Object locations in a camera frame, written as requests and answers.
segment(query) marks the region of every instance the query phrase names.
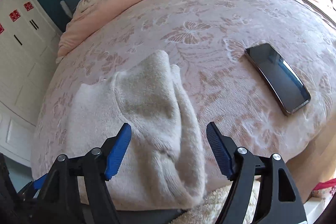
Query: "blue gripper pad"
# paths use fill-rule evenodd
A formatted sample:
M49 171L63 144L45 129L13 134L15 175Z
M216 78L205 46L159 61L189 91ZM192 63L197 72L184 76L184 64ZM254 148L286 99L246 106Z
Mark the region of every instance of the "blue gripper pad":
M114 138L117 138L114 146L109 153L106 160L106 170L105 177L107 180L110 180L114 175L118 173L121 162L126 153L127 147L131 141L132 129L129 124L124 124L119 131L118 135Z
M39 179L35 180L33 182L34 189L35 190L41 189L46 178L47 178L47 174L45 174L45 175L41 176Z

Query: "white cabinet door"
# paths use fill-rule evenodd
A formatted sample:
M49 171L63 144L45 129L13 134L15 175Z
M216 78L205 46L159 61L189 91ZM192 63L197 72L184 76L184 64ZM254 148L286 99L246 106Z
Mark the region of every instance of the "white cabinet door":
M48 22L44 19L42 13L39 11L39 7L35 0L10 0L15 3L16 7L20 10L20 13L30 23L33 31L47 44L51 42L56 35L55 29L53 29Z
M0 152L27 166L60 35L36 0L0 0Z
M30 167L35 127L0 103L0 152Z

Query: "cabinet handle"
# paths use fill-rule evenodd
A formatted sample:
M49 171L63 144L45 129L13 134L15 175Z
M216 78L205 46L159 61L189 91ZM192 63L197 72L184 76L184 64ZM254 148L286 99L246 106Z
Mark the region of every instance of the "cabinet handle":
M20 43L20 45L22 46L21 41L16 37L16 35L14 35L15 39Z
M34 20L32 20L32 22L34 23L34 25L35 25L37 28L39 28L39 27L37 26L37 24L35 23L35 21L34 21Z
M34 29L37 30L37 28L35 27L35 25L32 23L32 20L29 20L29 22L34 27Z

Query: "bed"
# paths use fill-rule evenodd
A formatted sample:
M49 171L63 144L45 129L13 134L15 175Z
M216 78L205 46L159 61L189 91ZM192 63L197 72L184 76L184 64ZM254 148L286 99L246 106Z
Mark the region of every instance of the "bed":
M282 54L311 94L311 102L290 117L243 56L245 48L264 42ZM156 50L181 68L202 131L208 191L227 183L206 140L210 121L255 155L277 152L288 161L321 131L333 130L335 47L335 26L301 0L142 0L60 62L34 135L33 177L66 152L66 118L81 83L107 79Z

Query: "smartphone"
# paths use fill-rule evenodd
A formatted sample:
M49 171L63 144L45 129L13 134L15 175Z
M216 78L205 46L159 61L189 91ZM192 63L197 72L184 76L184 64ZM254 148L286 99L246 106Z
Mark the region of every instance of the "smartphone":
M266 82L285 115L293 114L310 101L305 85L271 44L247 48L245 55Z

